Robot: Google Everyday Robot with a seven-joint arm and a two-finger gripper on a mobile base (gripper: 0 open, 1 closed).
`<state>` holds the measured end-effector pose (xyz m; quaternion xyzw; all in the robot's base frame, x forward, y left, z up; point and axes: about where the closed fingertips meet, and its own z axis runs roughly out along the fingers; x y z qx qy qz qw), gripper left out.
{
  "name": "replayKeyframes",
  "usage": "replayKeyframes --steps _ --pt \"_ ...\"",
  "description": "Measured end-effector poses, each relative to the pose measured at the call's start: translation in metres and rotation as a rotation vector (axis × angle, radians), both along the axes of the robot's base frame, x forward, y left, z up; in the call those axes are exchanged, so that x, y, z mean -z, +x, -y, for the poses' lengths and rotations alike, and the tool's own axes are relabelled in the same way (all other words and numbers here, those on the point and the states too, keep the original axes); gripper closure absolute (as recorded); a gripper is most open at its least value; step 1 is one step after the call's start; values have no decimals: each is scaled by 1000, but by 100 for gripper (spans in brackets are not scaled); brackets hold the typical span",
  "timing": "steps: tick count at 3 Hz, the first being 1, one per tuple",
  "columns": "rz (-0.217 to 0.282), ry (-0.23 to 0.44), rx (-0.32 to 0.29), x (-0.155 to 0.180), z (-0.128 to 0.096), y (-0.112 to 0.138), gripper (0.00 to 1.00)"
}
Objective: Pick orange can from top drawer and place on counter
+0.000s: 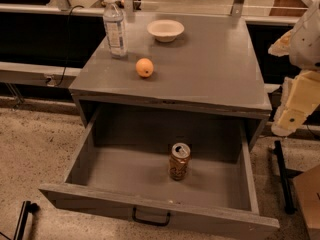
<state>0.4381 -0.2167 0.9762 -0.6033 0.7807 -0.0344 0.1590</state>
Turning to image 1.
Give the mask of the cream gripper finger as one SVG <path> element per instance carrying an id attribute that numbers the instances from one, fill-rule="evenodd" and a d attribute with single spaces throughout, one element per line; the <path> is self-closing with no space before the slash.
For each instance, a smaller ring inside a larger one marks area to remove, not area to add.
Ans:
<path id="1" fill-rule="evenodd" d="M 281 104 L 271 126 L 272 133 L 281 137 L 289 136 L 319 105 L 319 72 L 302 70 L 295 78 L 286 77 L 282 85 Z"/>
<path id="2" fill-rule="evenodd" d="M 289 30 L 283 34 L 275 43 L 273 43 L 268 53 L 273 56 L 282 57 L 289 54 L 290 38 L 292 31 Z"/>

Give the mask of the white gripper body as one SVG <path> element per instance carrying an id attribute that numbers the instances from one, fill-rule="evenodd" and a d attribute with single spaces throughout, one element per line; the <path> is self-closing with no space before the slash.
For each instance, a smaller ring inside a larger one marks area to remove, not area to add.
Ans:
<path id="1" fill-rule="evenodd" d="M 291 32 L 289 60 L 302 70 L 320 70 L 320 4 L 316 0 Z"/>

